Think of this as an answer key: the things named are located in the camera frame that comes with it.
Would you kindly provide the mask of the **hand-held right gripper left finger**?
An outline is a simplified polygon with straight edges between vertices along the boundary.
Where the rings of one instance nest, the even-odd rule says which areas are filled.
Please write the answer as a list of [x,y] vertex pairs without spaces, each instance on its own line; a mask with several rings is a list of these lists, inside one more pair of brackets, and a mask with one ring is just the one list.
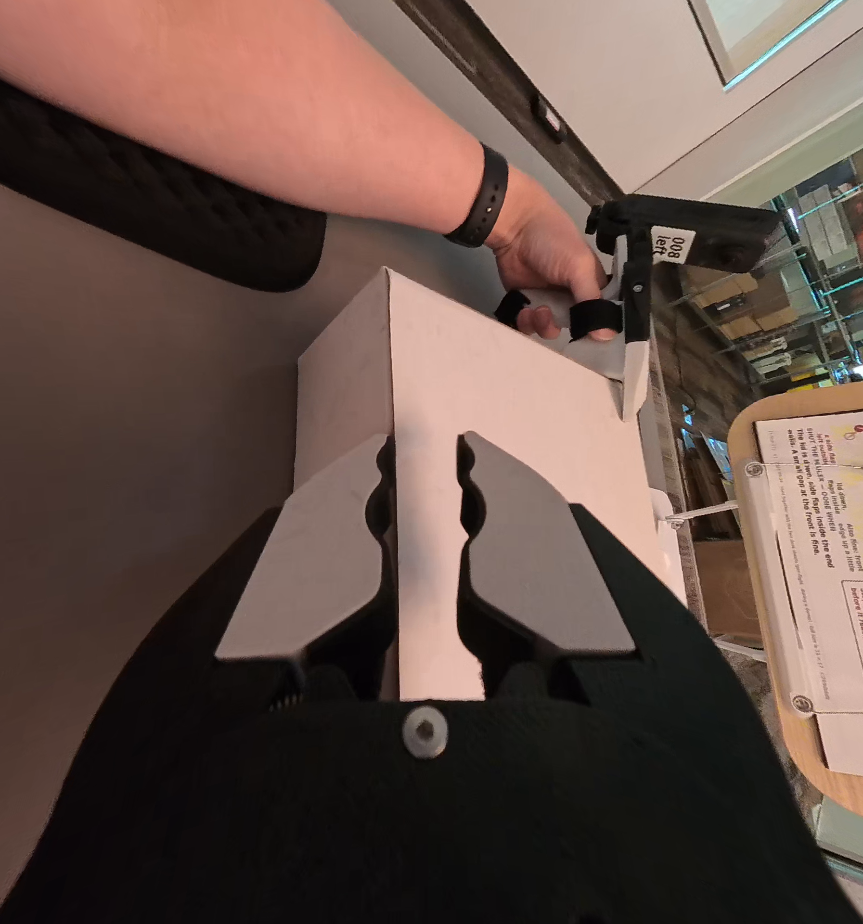
[[331,666],[359,699],[379,699],[398,630],[387,533],[391,435],[377,433],[296,489],[283,506],[219,641],[222,663]]

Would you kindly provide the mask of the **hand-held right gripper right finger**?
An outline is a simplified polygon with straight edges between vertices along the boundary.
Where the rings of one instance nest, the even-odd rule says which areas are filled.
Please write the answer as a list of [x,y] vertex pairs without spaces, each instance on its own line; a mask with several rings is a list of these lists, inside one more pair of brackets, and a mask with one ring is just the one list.
[[570,660],[632,658],[636,644],[562,493],[476,432],[458,437],[457,478],[457,627],[485,696],[519,664],[550,676]]

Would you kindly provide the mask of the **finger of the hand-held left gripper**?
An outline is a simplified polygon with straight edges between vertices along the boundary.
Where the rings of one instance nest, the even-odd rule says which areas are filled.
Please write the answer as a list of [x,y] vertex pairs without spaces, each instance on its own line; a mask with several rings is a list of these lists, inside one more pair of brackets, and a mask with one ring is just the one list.
[[649,378],[649,341],[623,341],[622,347],[622,422],[633,422],[643,407]]

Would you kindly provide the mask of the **white cardboard box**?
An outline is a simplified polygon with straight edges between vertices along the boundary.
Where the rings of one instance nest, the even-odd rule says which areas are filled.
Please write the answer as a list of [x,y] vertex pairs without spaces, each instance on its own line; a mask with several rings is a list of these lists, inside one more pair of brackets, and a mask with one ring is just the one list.
[[393,434],[399,578],[393,699],[481,699],[456,598],[466,534],[457,438],[472,431],[584,505],[686,601],[651,391],[635,422],[620,388],[564,355],[382,268],[297,364],[294,488],[379,433]]

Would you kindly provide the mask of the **person's left forearm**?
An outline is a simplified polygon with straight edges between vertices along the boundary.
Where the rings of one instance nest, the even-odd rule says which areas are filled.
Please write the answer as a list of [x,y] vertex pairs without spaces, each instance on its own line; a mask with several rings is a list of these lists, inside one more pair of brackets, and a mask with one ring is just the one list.
[[0,2],[0,76],[316,211],[449,233],[483,150],[325,2]]

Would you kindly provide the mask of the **person's left hand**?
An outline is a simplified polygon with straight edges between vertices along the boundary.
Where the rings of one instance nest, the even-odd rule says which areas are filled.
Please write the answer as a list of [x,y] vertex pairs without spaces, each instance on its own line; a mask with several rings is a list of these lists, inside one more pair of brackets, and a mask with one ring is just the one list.
[[485,242],[505,291],[565,290],[598,299],[608,277],[572,218],[535,179],[509,167],[507,191]]

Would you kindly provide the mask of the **metal storage shelving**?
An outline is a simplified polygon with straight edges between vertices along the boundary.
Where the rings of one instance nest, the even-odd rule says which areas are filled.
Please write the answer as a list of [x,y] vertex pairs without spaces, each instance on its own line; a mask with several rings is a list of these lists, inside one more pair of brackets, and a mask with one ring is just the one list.
[[724,427],[763,396],[863,378],[863,141],[801,143],[713,195],[779,225],[750,271],[659,271],[670,401]]

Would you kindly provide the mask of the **small black device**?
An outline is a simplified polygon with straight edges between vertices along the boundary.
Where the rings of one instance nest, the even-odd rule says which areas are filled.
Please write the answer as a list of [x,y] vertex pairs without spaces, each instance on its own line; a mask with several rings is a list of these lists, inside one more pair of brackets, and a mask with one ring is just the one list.
[[566,142],[568,129],[564,119],[539,91],[533,93],[530,108],[535,121],[538,122],[554,143],[563,144]]

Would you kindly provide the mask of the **window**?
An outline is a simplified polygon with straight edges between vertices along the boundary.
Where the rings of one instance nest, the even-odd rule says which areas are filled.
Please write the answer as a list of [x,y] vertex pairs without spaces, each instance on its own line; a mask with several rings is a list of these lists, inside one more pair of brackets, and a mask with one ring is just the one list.
[[725,90],[770,62],[842,1],[689,1]]

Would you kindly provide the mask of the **black wristband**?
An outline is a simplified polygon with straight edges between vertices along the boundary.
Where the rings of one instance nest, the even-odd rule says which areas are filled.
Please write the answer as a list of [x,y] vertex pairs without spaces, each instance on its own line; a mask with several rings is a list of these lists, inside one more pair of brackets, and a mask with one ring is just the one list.
[[480,144],[483,170],[480,185],[463,222],[444,238],[464,248],[481,248],[492,233],[502,211],[509,183],[509,164],[493,148]]

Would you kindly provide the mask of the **wooden board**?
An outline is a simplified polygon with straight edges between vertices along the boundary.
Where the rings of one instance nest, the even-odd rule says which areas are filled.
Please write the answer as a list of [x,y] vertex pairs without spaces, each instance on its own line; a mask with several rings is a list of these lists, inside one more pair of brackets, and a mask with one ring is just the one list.
[[863,383],[789,392],[761,398],[743,410],[728,432],[728,450],[734,466],[736,499],[741,532],[756,605],[764,652],[767,657],[772,697],[781,738],[796,768],[823,795],[863,817],[863,776],[830,770],[825,763],[816,721],[797,712],[791,704],[781,665],[776,661],[777,617],[767,599],[767,582],[762,565],[762,543],[754,535],[750,490],[746,468],[760,460],[755,424],[760,421],[803,418],[816,415],[853,413],[863,410]]

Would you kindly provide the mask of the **black quilted sleeve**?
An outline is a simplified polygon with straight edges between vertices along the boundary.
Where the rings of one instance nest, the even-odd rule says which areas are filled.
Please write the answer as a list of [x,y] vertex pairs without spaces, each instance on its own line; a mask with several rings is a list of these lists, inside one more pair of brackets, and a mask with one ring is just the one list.
[[256,291],[298,290],[322,260],[326,214],[238,186],[1,78],[0,184]]

